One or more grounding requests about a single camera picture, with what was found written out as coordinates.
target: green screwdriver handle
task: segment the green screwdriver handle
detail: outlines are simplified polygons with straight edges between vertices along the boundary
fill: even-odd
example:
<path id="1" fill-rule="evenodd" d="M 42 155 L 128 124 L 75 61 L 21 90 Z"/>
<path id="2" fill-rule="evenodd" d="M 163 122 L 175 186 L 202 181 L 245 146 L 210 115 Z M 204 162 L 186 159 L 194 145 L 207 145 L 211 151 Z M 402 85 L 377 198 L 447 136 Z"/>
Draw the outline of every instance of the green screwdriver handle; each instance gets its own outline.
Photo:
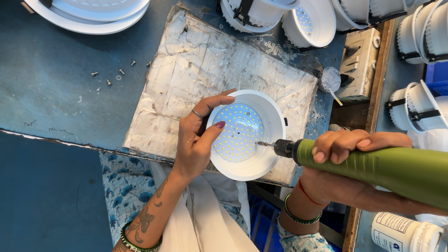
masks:
<path id="1" fill-rule="evenodd" d="M 314 141 L 303 139 L 297 161 L 308 166 L 384 187 L 403 197 L 448 210 L 448 152 L 413 148 L 355 150 L 347 160 L 333 164 L 314 161 Z"/>

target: blue table surface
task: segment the blue table surface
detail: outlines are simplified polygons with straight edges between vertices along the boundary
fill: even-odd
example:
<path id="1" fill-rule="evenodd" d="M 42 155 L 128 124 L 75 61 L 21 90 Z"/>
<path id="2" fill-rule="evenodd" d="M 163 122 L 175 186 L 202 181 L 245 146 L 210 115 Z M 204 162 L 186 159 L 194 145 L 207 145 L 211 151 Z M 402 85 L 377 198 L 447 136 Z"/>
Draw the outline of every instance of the blue table surface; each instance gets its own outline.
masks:
<path id="1" fill-rule="evenodd" d="M 417 6 L 408 9 L 408 14 L 412 15 Z M 423 78 L 423 72 L 425 65 L 412 65 L 406 61 L 400 61 L 398 58 L 398 44 L 396 40 L 396 32 L 401 21 L 406 16 L 395 19 L 393 28 L 392 45 L 389 51 L 388 65 L 386 75 L 384 76 L 384 85 L 381 95 L 381 103 L 379 108 L 378 120 L 376 124 L 376 132 L 402 132 L 393 124 L 389 111 L 384 108 L 384 103 L 387 102 L 392 95 L 398 89 L 402 89 L 408 86 L 412 82 L 420 82 Z M 356 252 L 384 252 L 380 246 L 373 243 L 370 233 L 373 219 L 377 213 L 361 211 L 361 219 L 359 222 L 358 237 L 356 241 Z"/>
<path id="2" fill-rule="evenodd" d="M 0 128 L 129 153 L 121 144 L 145 85 L 146 63 L 153 60 L 167 15 L 178 1 L 151 1 L 139 22 L 111 35 L 65 30 L 29 14 L 20 2 L 6 1 L 0 9 Z M 236 38 L 251 36 L 230 27 L 212 0 L 183 4 L 207 23 L 222 24 L 222 30 Z M 281 22 L 266 34 L 278 43 L 286 39 Z M 337 33 L 328 48 L 311 53 L 323 68 L 339 69 L 344 43 L 345 35 Z M 99 74 L 93 77 L 91 72 Z M 106 79 L 113 85 L 108 86 Z M 317 93 L 307 138 L 315 139 L 328 129 L 332 103 L 331 95 Z"/>

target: purple nail polish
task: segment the purple nail polish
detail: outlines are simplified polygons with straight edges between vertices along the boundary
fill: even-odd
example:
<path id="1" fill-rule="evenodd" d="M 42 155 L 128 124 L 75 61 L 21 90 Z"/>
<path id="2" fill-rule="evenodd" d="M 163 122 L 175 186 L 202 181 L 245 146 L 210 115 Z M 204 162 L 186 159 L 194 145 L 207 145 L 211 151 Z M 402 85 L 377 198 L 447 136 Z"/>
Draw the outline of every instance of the purple nail polish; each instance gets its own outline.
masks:
<path id="1" fill-rule="evenodd" d="M 220 122 L 215 123 L 215 125 L 216 125 L 218 128 L 222 129 L 222 128 L 224 128 L 224 126 L 225 126 L 225 122 L 224 122 L 224 121 L 220 121 Z"/>

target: green bangle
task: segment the green bangle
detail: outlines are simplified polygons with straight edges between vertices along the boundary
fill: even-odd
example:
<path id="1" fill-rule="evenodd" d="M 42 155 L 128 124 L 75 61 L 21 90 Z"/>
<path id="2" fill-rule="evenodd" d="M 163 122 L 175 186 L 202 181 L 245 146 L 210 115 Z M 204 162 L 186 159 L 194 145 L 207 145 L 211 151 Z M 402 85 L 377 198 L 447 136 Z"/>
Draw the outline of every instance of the green bangle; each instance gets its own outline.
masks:
<path id="1" fill-rule="evenodd" d="M 162 245 L 162 236 L 160 236 L 160 240 L 159 242 L 152 248 L 139 248 L 135 245 L 133 245 L 127 238 L 126 238 L 126 228 L 131 225 L 132 221 L 126 223 L 123 228 L 121 229 L 121 241 L 123 242 L 123 244 L 130 250 L 135 251 L 135 252 L 153 252 L 153 251 L 157 251 L 160 246 Z"/>
<path id="2" fill-rule="evenodd" d="M 295 221 L 295 222 L 297 222 L 297 223 L 300 223 L 300 224 L 304 224 L 304 225 L 313 224 L 313 223 L 316 223 L 316 222 L 319 221 L 320 217 L 322 216 L 322 212 L 320 212 L 320 215 L 319 215 L 319 216 L 317 216 L 316 218 L 314 218 L 314 219 L 312 219 L 312 220 L 309 220 L 309 221 L 304 221 L 304 220 L 301 220 L 301 219 L 299 219 L 299 218 L 293 216 L 293 215 L 288 211 L 288 207 L 286 207 L 286 201 L 288 200 L 289 195 L 291 195 L 291 194 L 288 194 L 288 195 L 286 196 L 286 198 L 284 199 L 284 210 L 285 210 L 286 214 L 289 216 L 289 218 L 291 218 L 291 220 L 293 220 L 293 221 Z"/>

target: red thread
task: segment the red thread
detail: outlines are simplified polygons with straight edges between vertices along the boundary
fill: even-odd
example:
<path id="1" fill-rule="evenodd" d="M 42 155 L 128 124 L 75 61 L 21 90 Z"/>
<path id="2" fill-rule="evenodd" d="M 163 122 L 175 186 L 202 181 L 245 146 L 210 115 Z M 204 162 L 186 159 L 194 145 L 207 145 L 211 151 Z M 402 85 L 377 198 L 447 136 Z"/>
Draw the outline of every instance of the red thread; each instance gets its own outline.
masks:
<path id="1" fill-rule="evenodd" d="M 322 204 L 316 203 L 314 200 L 312 200 L 312 199 L 306 194 L 305 190 L 303 190 L 303 187 L 302 187 L 302 185 L 300 184 L 300 177 L 299 177 L 299 182 L 297 183 L 297 185 L 299 186 L 299 188 L 300 188 L 300 190 L 303 192 L 303 194 L 305 194 L 305 196 L 306 196 L 311 202 L 313 202 L 314 204 L 316 204 L 316 205 L 318 205 L 318 206 L 326 206 L 326 205 L 330 204 L 330 202 L 328 202 L 328 203 L 322 205 Z"/>

